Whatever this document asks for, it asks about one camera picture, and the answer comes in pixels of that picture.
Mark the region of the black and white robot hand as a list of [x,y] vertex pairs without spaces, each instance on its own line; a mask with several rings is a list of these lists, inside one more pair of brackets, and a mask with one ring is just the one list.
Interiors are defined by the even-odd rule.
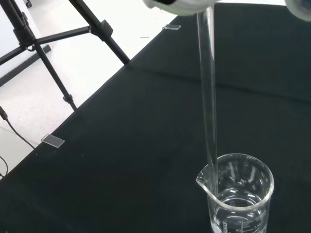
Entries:
[[[158,8],[178,16],[190,16],[201,13],[218,3],[219,0],[144,0],[143,3],[150,9]],[[311,21],[310,0],[285,0],[285,6],[296,18]]]

